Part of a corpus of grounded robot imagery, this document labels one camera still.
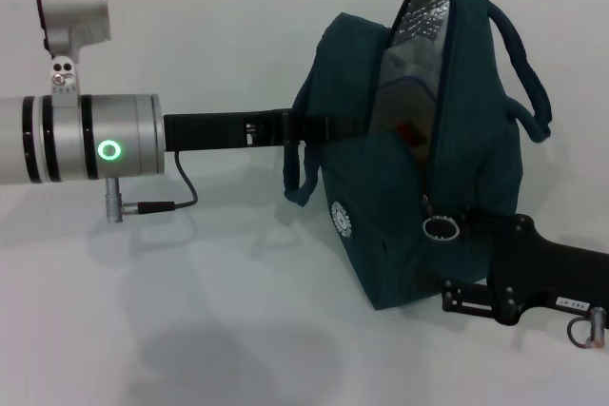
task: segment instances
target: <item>black cable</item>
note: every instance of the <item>black cable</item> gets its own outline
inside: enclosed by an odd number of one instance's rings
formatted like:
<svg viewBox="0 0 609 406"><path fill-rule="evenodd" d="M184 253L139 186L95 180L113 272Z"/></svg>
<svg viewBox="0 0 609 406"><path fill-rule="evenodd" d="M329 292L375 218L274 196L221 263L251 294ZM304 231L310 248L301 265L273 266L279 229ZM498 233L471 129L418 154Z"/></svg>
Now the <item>black cable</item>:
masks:
<svg viewBox="0 0 609 406"><path fill-rule="evenodd" d="M190 202L176 203L175 209L188 208L189 206L193 206L193 205L197 204L197 202L199 202L199 195L197 194L197 189L194 188L194 185L192 185L192 183L190 182L190 179L188 178L187 174L185 173L184 169L182 168L182 164L180 164L180 151L175 151L175 154L173 157L175 158L175 166L178 168L178 171L180 172L180 176L182 177L184 182L187 184L188 188L190 189L190 192L192 193L192 200Z"/></svg>
<svg viewBox="0 0 609 406"><path fill-rule="evenodd" d="M571 320L569 322L569 324L567 325L567 337L569 337L569 340L571 340L571 342L576 346L579 347L580 349L588 349L588 345L587 344L581 344L580 342L578 342L575 337L573 336L573 325L577 322L587 322L588 318L574 318L573 320Z"/></svg>

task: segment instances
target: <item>black ring band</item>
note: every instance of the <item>black ring band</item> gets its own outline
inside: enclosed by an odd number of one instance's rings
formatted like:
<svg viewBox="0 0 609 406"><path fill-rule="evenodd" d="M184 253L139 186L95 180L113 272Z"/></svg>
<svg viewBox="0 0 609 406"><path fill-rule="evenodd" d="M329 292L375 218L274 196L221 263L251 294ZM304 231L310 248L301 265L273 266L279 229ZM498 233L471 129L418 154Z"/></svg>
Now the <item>black ring band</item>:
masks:
<svg viewBox="0 0 609 406"><path fill-rule="evenodd" d="M36 149L33 137L33 106L34 98L25 97L23 99L23 111L21 115L21 128L23 132L23 153L26 158L26 168L28 169L29 180L34 184L41 183L38 163L36 162Z"/></svg>
<svg viewBox="0 0 609 406"><path fill-rule="evenodd" d="M49 178L53 183L60 183L59 164L55 151L55 135L53 133L53 98L50 95L45 95L42 98L42 130L45 139L45 157Z"/></svg>
<svg viewBox="0 0 609 406"><path fill-rule="evenodd" d="M97 161L95 158L95 139L93 137L93 114L91 111L90 95L83 95L80 98L80 110L83 123L83 144L85 146L85 165L87 166L87 176L90 180L97 180Z"/></svg>

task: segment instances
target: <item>green indicator light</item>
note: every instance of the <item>green indicator light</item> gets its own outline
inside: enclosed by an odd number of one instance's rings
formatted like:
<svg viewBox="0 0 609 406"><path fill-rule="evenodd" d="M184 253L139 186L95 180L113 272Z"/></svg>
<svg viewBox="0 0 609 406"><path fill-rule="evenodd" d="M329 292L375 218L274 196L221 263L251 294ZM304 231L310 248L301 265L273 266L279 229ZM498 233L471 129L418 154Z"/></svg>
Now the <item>green indicator light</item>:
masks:
<svg viewBox="0 0 609 406"><path fill-rule="evenodd" d="M121 147L113 140L104 140L97 146L97 153L105 161L115 161L121 156Z"/></svg>

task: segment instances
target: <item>teal bag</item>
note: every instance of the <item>teal bag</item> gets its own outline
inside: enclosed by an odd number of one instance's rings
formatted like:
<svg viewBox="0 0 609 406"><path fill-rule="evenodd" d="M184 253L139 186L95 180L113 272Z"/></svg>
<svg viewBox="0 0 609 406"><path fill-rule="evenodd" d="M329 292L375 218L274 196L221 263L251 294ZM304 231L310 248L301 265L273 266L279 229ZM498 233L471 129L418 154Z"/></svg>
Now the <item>teal bag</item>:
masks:
<svg viewBox="0 0 609 406"><path fill-rule="evenodd" d="M535 115L501 85L489 19ZM376 309L436 294L443 278L486 276L490 242L460 237L458 221L469 209L516 212L517 120L537 143L552 120L518 33L489 0L405 0L392 29L341 14L293 109L356 119L361 135L306 144L302 187L298 146L285 147L285 196L305 205L322 170L330 215Z"/></svg>

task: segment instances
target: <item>screw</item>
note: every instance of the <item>screw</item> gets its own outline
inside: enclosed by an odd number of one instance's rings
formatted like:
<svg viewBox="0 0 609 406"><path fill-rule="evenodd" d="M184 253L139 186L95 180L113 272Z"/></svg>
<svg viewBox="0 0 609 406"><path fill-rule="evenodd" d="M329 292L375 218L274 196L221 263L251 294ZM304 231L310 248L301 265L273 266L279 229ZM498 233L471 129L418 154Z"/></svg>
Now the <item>screw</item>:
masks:
<svg viewBox="0 0 609 406"><path fill-rule="evenodd" d="M57 86L63 86L66 83L66 79L59 73L53 75L52 81Z"/></svg>

